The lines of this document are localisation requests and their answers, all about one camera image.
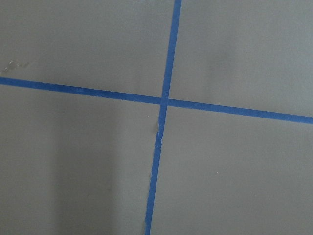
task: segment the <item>gray surface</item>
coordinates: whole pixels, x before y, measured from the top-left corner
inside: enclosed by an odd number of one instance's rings
[[[184,0],[170,97],[313,116],[313,1]]]
[[[172,0],[2,0],[3,76],[160,96]]]
[[[313,127],[169,108],[152,235],[311,235]]]
[[[0,86],[0,234],[138,235],[155,105]]]

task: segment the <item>blue tape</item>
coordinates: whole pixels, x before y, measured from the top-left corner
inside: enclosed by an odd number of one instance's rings
[[[213,112],[226,113],[226,114],[236,114],[236,115],[243,115],[243,116],[313,124],[313,117],[306,117],[306,116],[299,116],[299,115],[292,115],[292,114],[282,114],[282,113],[275,113],[275,112],[269,112],[269,111],[254,110],[254,109],[229,107],[229,106],[223,106],[223,105],[217,105],[217,104],[204,104],[204,103],[197,103],[197,102],[191,102],[191,101],[169,99],[168,105],[174,106],[174,107],[180,107],[180,108],[198,109],[198,110],[213,111]]]
[[[158,167],[160,163],[162,138],[163,138],[163,133],[164,133],[166,111],[167,111],[168,97],[169,97],[170,86],[171,86],[172,70],[173,70],[173,64],[174,64],[175,48],[176,48],[177,33],[178,33],[178,26],[179,26],[180,7],[181,7],[181,0],[175,0],[173,16],[172,16],[170,39],[169,39],[167,58],[166,58],[160,111],[159,111],[159,116],[158,116],[158,132],[156,134],[155,151],[154,151],[154,156],[153,156],[153,161],[152,161],[150,188],[149,188],[149,196],[148,196],[147,210],[146,210],[145,235],[150,235],[150,230],[151,230],[152,214],[153,214],[153,207],[154,207],[156,188],[157,188]]]
[[[149,104],[160,104],[161,102],[161,98],[153,97],[153,96],[128,94],[128,93],[121,93],[121,92],[110,92],[110,91],[96,90],[96,89],[90,89],[90,88],[73,87],[73,86],[67,86],[67,85],[59,85],[59,84],[51,84],[51,83],[43,83],[43,82],[35,82],[35,81],[26,81],[26,80],[19,80],[19,79],[13,79],[13,78],[5,78],[5,77],[0,77],[0,84],[15,86],[15,87],[33,88],[33,89],[38,89],[38,90],[104,97],[104,98],[111,98],[111,99],[122,99],[122,100],[143,102],[143,103],[149,103]]]

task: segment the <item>horizontal blue line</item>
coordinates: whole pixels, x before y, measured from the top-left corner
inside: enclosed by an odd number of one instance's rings
[[[128,93],[121,93],[121,92],[110,92],[110,91],[96,90],[96,89],[90,89],[90,88],[19,80],[19,79],[13,79],[13,78],[0,77],[0,84],[8,85],[8,86],[15,86],[15,87],[32,88],[32,89],[38,89],[38,90],[46,90],[46,91],[81,94],[81,95],[96,96],[96,97],[111,98],[111,99],[121,99],[121,100],[143,102],[143,103],[150,103],[150,104],[160,104],[161,102],[161,98],[153,97],[153,96],[128,94]],[[177,100],[177,99],[169,99],[168,106],[212,111],[212,112],[219,112],[219,113],[226,113],[226,114],[251,116],[251,117],[257,117],[257,118],[259,117],[259,118],[276,119],[276,120],[282,120],[282,121],[313,124],[313,117],[275,113],[275,112],[269,112],[269,111],[245,109],[245,108],[238,108],[238,107],[230,107],[230,106],[223,106],[223,105],[217,105],[217,104],[198,103],[198,102]]]
[[[198,102],[185,101],[185,100],[169,99],[168,105],[173,106],[173,107],[180,107],[180,108],[198,109],[198,110],[213,111],[213,112],[226,113],[226,114],[236,114],[236,115],[243,115],[243,116],[313,124],[313,117],[306,117],[306,116],[299,116],[299,115],[292,115],[292,114],[282,114],[282,113],[275,113],[275,112],[269,112],[269,111],[254,110],[254,109],[237,108],[237,107],[223,106],[223,105],[217,105],[217,104],[205,104],[205,103],[198,103]]]
[[[27,80],[13,79],[13,78],[5,78],[5,77],[0,77],[0,84],[15,86],[15,87],[26,87],[26,88],[32,88],[32,89],[38,89],[38,90],[54,91],[54,92],[81,94],[81,95],[104,97],[104,98],[111,98],[111,99],[122,99],[122,100],[143,102],[143,103],[149,103],[149,104],[160,104],[161,102],[161,98],[153,97],[153,96],[129,94],[129,93],[121,93],[121,92],[110,92],[110,91],[96,90],[96,89],[90,89],[90,88],[27,81]]]

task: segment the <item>scuff mark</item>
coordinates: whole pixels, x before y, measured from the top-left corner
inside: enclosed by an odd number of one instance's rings
[[[11,60],[7,66],[0,72],[0,75],[7,74],[12,70],[15,70],[17,67],[26,68],[29,65],[29,62],[27,63],[21,63],[18,60]]]

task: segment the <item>vertical blue line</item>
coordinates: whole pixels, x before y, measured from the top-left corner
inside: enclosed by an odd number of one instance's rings
[[[169,97],[169,92],[170,92],[175,47],[176,47],[176,40],[177,40],[177,32],[178,32],[178,25],[179,25],[180,7],[181,7],[181,0],[175,0],[173,16],[172,16],[170,39],[169,39],[167,58],[166,58],[160,111],[159,111],[159,116],[158,116],[158,132],[156,134],[155,151],[154,151],[154,157],[152,161],[150,188],[149,188],[149,196],[148,196],[147,210],[146,210],[145,235],[150,235],[150,230],[151,230],[152,214],[153,214],[153,207],[154,207],[156,188],[157,188],[157,174],[158,174],[158,167],[160,163],[162,138],[163,138],[163,133],[164,133],[165,118],[166,118],[166,111],[167,111],[167,105],[168,105],[168,97]]]

